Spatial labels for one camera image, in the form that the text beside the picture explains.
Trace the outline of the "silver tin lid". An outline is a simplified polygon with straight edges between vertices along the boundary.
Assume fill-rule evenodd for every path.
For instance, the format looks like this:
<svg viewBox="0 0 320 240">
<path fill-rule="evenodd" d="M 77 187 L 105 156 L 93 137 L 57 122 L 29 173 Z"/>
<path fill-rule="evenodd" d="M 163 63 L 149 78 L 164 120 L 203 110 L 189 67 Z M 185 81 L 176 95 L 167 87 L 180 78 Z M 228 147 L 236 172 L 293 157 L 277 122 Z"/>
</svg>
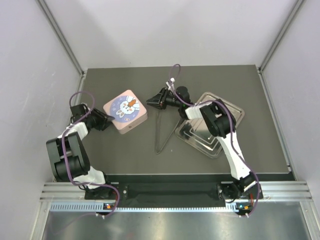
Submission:
<svg viewBox="0 0 320 240">
<path fill-rule="evenodd" d="M 137 96 L 130 90 L 126 90 L 117 97 L 113 98 L 103 106 L 103 110 L 109 116 L 123 114 L 140 114 L 147 113 L 147 109 Z"/>
</svg>

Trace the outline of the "pink tin box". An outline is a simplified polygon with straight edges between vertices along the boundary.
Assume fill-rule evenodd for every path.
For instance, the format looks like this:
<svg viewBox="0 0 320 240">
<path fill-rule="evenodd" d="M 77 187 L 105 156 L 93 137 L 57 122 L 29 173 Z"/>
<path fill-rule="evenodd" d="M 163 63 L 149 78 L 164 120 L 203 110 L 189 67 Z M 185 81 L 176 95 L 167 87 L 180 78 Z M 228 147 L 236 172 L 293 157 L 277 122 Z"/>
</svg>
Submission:
<svg viewBox="0 0 320 240">
<path fill-rule="evenodd" d="M 118 114 L 112 120 L 113 125 L 122 135 L 131 131 L 148 119 L 148 114 Z"/>
</svg>

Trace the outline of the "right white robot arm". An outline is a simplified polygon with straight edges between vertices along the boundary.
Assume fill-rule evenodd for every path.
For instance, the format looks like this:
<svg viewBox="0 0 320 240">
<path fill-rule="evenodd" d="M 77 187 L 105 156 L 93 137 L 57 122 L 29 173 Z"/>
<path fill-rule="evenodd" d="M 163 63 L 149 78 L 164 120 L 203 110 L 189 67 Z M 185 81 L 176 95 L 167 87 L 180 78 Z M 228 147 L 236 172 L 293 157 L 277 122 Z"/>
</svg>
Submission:
<svg viewBox="0 0 320 240">
<path fill-rule="evenodd" d="M 146 103 L 159 110 L 176 107 L 184 120 L 203 120 L 209 133 L 222 146 L 233 178 L 232 183 L 217 185 L 219 197 L 227 203 L 245 197 L 254 203 L 258 201 L 261 193 L 259 178 L 245 162 L 237 139 L 236 119 L 221 99 L 192 103 L 188 89 L 180 86 L 176 90 L 164 87 Z"/>
</svg>

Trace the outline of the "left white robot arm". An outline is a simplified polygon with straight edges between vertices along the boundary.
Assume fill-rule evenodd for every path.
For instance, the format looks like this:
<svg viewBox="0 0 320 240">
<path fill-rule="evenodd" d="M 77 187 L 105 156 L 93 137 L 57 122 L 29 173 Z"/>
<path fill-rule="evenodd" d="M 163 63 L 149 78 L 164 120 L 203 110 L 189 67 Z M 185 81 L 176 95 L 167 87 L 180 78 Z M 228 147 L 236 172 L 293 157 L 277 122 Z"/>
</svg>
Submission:
<svg viewBox="0 0 320 240">
<path fill-rule="evenodd" d="M 104 200 L 116 195 L 108 177 L 91 166 L 82 140 L 93 129 L 104 131 L 115 119 L 96 108 L 81 103 L 70 107 L 70 125 L 56 138 L 46 142 L 53 176 L 57 182 L 69 182 L 65 159 L 72 180 L 85 191 L 88 200 Z"/>
</svg>

